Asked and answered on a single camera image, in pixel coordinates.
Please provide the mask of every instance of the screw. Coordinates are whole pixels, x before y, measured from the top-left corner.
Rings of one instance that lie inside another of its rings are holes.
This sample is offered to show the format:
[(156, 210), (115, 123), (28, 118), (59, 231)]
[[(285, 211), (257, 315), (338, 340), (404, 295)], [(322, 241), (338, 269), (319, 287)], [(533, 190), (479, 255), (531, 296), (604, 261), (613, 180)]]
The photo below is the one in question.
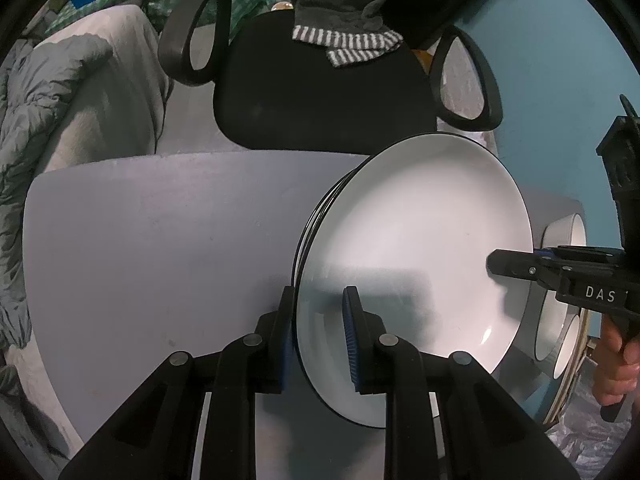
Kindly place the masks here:
[(398, 344), (398, 338), (393, 334), (383, 334), (378, 338), (378, 341), (384, 346), (396, 346)]
[(242, 338), (242, 342), (246, 346), (258, 346), (262, 342), (262, 336), (260, 334), (247, 334)]
[(466, 366), (468, 364), (471, 364), (471, 355), (469, 355), (466, 352), (461, 352), (461, 351), (453, 352), (451, 357), (453, 357), (453, 360), (457, 362), (459, 365)]
[(189, 354), (187, 352), (174, 352), (169, 356), (169, 362), (173, 366), (182, 366), (189, 360)]

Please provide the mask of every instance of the human hand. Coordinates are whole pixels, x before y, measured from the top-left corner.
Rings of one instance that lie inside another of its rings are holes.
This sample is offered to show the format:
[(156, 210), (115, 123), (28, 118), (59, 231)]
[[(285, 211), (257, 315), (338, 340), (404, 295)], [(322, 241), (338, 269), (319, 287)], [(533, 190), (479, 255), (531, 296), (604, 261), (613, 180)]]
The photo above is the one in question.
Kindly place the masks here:
[(640, 373), (640, 341), (633, 339), (622, 348), (620, 330), (603, 314), (598, 341), (591, 356), (598, 364), (593, 373), (592, 393), (602, 406), (615, 404), (636, 389)]

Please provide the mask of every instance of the chair armrest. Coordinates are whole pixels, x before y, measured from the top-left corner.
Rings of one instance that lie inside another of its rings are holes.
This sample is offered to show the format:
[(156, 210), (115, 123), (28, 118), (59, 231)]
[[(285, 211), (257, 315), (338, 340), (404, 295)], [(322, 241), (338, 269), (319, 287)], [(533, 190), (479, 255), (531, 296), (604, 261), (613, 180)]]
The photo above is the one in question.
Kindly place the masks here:
[(229, 44), (231, 0), (218, 0), (216, 34), (207, 64), (194, 69), (191, 37), (209, 0), (180, 0), (172, 10), (160, 35), (158, 60), (164, 72), (185, 85), (197, 86), (216, 79)]
[[(460, 38), (460, 41), (469, 53), (471, 61), (476, 67), (482, 97), (484, 98), (484, 107), (480, 115), (474, 119), (468, 119), (449, 110), (442, 102), (442, 96), (440, 94), (440, 82), (442, 80), (444, 62), (456, 38)], [(491, 70), (480, 47), (478, 47), (476, 42), (463, 30), (453, 25), (445, 28), (436, 53), (431, 61), (429, 78), (431, 81), (431, 92), (433, 93), (435, 102), (436, 115), (447, 124), (450, 124), (450, 126), (466, 132), (486, 132), (497, 128), (502, 122), (502, 100), (494, 72)]]

